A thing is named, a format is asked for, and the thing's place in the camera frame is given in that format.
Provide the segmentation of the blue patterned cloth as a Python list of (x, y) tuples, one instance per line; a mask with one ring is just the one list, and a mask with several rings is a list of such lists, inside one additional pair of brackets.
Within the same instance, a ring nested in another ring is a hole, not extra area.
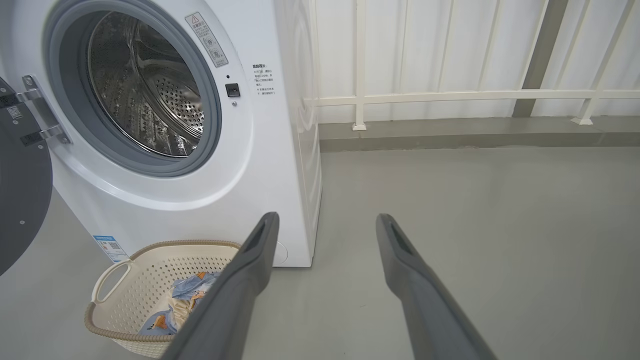
[(209, 289), (215, 284), (220, 276), (220, 272), (199, 272), (188, 278), (175, 280), (169, 290), (160, 296), (157, 311), (151, 313), (144, 324), (142, 324), (138, 335), (144, 337), (176, 335), (182, 327), (180, 329), (176, 329), (169, 323), (170, 308), (167, 301), (167, 294), (177, 297), (186, 294), (193, 295), (196, 292), (200, 292), (203, 295), (202, 299), (199, 301), (199, 303), (201, 303)]

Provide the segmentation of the cream garment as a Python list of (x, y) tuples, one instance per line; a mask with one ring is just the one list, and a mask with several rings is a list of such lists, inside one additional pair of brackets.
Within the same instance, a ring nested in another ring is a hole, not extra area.
[(167, 304), (169, 305), (169, 323), (176, 330), (180, 330), (185, 325), (188, 317), (194, 311), (195, 306), (202, 299), (201, 292), (195, 294), (183, 294), (177, 297), (167, 294)]

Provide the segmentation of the grey warning sticker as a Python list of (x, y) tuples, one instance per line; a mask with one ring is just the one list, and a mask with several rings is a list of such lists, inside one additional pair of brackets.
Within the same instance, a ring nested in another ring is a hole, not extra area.
[(185, 16), (185, 21), (198, 37), (215, 68), (229, 64), (229, 60), (227, 59), (224, 50), (222, 50), (219, 41), (217, 41), (217, 38), (208, 23), (206, 23), (205, 18), (199, 12), (188, 14)]

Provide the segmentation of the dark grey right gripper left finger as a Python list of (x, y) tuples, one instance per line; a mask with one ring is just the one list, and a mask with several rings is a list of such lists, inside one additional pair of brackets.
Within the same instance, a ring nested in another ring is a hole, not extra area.
[(255, 301), (274, 268), (280, 217), (265, 213), (161, 360), (242, 360)]

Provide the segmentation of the cream perforated laundry basket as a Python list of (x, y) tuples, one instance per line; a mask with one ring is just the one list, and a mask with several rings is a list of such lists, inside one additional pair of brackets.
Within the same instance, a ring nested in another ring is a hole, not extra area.
[(106, 269), (94, 285), (84, 313), (86, 329), (109, 338), (134, 354), (159, 359), (173, 335), (146, 335), (146, 321), (169, 309), (177, 280), (201, 272), (221, 272), (241, 246), (230, 241), (188, 239), (164, 241), (142, 248)]

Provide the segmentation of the white metal railing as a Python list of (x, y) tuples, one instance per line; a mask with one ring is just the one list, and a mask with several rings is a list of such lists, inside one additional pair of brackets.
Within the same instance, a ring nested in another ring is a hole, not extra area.
[(313, 0), (339, 121), (634, 114), (640, 0)]

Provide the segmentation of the printed Chinese notice label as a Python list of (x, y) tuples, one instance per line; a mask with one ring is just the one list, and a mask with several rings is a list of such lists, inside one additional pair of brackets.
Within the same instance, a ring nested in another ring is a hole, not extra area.
[(274, 71), (267, 64), (253, 64), (253, 85), (258, 96), (275, 94)]

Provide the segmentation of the white front-load washing machine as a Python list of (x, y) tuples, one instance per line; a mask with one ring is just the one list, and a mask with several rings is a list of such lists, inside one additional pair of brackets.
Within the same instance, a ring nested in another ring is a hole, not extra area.
[[(322, 196), (313, 0), (157, 0), (206, 59), (221, 101), (214, 154), (179, 177), (126, 170), (89, 145), (64, 116), (48, 80), (47, 16), (55, 0), (0, 0), (0, 77), (18, 94), (34, 75), (71, 138), (46, 141), (52, 186), (93, 236), (112, 236), (133, 253), (169, 240), (243, 243), (263, 214), (279, 214), (281, 267), (313, 263)], [(215, 67), (185, 20), (199, 12), (229, 64)], [(274, 75), (274, 95), (258, 96), (253, 65)], [(228, 97), (226, 84), (240, 96)]]

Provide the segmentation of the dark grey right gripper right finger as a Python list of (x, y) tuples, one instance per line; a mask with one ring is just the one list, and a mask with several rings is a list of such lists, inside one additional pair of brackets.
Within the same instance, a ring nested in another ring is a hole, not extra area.
[(415, 360), (498, 360), (397, 221), (375, 221), (386, 284), (400, 300)]

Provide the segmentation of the metal washing machine door hinge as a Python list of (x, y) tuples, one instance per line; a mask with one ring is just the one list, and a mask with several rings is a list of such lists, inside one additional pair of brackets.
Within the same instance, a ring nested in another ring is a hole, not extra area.
[(71, 145), (73, 143), (71, 137), (50, 109), (50, 104), (35, 76), (24, 75), (22, 81), (25, 91), (17, 93), (16, 98), (30, 108), (32, 115), (39, 123), (39, 132), (29, 135), (30, 143), (57, 140), (63, 145)]

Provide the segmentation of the steel washer drum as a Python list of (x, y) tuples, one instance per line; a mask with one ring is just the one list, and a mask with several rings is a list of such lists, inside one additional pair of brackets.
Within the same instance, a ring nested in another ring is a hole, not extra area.
[(87, 72), (101, 109), (142, 150), (184, 158), (204, 129), (201, 94), (174, 46), (128, 14), (106, 13), (87, 45)]

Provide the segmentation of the blue energy label sticker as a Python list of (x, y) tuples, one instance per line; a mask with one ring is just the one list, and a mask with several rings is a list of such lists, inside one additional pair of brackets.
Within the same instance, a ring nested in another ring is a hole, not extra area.
[(93, 238), (114, 264), (119, 264), (130, 259), (118, 241), (111, 235), (93, 235)]

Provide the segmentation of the black round glass washer door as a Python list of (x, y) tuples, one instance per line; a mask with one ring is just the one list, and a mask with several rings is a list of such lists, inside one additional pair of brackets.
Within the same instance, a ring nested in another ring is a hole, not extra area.
[[(41, 127), (0, 77), (0, 276), (25, 253), (50, 207), (53, 171), (47, 141), (30, 142)], [(13, 120), (7, 107), (23, 117)]]

